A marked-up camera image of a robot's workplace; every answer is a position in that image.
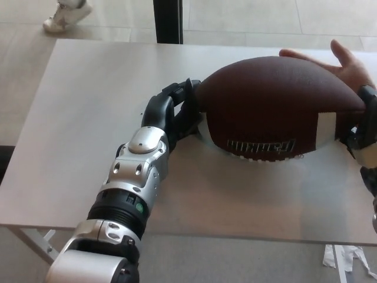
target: robotic arm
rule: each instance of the robotic arm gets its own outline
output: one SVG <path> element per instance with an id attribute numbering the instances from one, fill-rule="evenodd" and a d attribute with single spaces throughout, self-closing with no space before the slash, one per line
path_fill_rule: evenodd
<path id="1" fill-rule="evenodd" d="M 138 283 L 141 238 L 160 183 L 168 173 L 168 157 L 178 140 L 197 131 L 201 121 L 194 98 L 200 81 L 172 84 L 151 98 L 141 128 L 122 144 L 88 218 L 78 224 L 46 283 Z M 377 97 L 364 86 L 359 92 L 367 111 L 364 120 L 341 140 L 362 166 L 368 190 L 377 196 Z M 174 107 L 182 104 L 178 115 Z M 377 200 L 373 226 L 377 233 Z"/>

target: white stripe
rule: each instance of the white stripe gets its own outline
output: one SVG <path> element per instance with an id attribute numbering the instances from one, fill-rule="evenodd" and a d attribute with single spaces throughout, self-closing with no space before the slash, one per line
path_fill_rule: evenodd
<path id="1" fill-rule="evenodd" d="M 316 149 L 335 139 L 336 113 L 318 113 Z"/>
<path id="2" fill-rule="evenodd" d="M 201 136 L 206 142 L 214 144 L 211 138 L 210 131 L 208 129 L 207 115 L 205 113 L 202 113 L 201 116 L 203 120 L 198 125 L 199 133 L 201 134 Z"/>

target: black cylinder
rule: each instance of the black cylinder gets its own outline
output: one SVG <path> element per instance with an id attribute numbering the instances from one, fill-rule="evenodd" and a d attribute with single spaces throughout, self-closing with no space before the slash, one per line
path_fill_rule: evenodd
<path id="1" fill-rule="evenodd" d="M 107 189 L 97 195 L 87 219 L 118 222 L 132 230 L 141 239 L 148 216 L 148 206 L 139 196 L 127 190 Z"/>

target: silver metal joint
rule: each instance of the silver metal joint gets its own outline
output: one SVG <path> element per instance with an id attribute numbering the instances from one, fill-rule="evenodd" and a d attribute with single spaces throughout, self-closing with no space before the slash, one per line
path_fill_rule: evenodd
<path id="1" fill-rule="evenodd" d="M 151 211 L 160 183 L 168 173 L 168 156 L 165 132 L 156 127 L 140 128 L 122 147 L 100 192 L 127 190 L 142 198 Z"/>

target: green indicator light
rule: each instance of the green indicator light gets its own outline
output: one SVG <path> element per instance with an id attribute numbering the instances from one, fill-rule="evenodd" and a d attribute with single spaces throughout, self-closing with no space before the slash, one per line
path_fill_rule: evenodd
<path id="1" fill-rule="evenodd" d="M 136 205 L 136 209 L 137 209 L 140 213 L 142 213 L 142 212 L 144 211 L 143 205 L 142 205 L 141 203 L 138 203 L 138 204 Z"/>

